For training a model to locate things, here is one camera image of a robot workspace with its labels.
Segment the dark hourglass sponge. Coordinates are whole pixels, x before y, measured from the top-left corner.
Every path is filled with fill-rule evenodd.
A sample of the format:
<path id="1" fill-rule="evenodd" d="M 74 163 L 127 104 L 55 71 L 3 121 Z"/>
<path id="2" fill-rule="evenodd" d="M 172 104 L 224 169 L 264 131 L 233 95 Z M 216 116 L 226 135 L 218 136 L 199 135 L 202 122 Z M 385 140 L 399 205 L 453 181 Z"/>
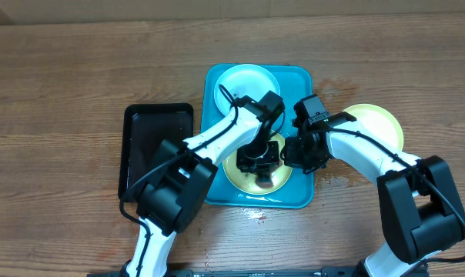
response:
<path id="1" fill-rule="evenodd" d="M 273 187 L 272 172 L 259 172 L 256 174 L 255 184 L 261 189 Z"/>

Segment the yellow plate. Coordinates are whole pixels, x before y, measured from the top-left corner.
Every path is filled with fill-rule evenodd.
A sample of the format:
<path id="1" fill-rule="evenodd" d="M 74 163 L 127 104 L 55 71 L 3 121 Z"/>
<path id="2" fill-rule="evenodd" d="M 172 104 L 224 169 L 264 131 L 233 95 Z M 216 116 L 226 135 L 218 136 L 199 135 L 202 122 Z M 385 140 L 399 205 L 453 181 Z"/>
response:
<path id="1" fill-rule="evenodd" d="M 403 150 L 403 130 L 397 119 L 386 109 L 372 104 L 356 104 L 344 109 L 386 144 Z"/>
<path id="2" fill-rule="evenodd" d="M 279 150 L 285 145 L 285 139 L 280 134 L 274 135 L 270 141 L 277 141 L 279 143 Z M 236 167 L 236 155 L 237 151 L 231 154 L 223 162 L 223 168 L 231 183 L 245 193 L 252 195 L 269 194 L 280 189 L 291 175 L 292 169 L 283 164 L 279 155 L 279 164 L 271 170 L 273 187 L 270 189 L 261 189 L 255 184 L 255 178 L 258 172 L 241 172 Z"/>

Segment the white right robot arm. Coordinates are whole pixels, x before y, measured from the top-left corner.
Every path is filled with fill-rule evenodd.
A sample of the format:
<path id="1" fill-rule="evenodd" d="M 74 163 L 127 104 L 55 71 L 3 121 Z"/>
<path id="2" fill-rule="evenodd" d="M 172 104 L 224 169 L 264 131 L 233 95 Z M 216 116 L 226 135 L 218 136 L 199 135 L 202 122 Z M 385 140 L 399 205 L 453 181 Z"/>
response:
<path id="1" fill-rule="evenodd" d="M 356 276 L 407 276 L 431 263 L 465 262 L 465 211 L 448 164 L 391 147 L 347 112 L 293 119 L 281 158 L 305 173 L 339 159 L 378 190 L 385 238 Z"/>

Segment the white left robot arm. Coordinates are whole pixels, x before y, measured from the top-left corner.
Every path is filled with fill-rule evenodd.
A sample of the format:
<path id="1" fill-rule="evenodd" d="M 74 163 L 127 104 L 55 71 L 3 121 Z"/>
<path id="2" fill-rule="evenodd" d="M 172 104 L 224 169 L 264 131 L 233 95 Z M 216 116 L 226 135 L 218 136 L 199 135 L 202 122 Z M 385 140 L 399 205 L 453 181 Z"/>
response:
<path id="1" fill-rule="evenodd" d="M 174 239 L 201 209 L 218 165 L 241 148 L 268 153 L 270 129 L 285 110 L 282 98 L 267 92 L 259 101 L 243 96 L 229 104 L 230 113 L 205 132 L 163 139 L 147 172 L 119 192 L 121 214 L 139 225 L 134 256 L 120 276 L 164 276 Z"/>

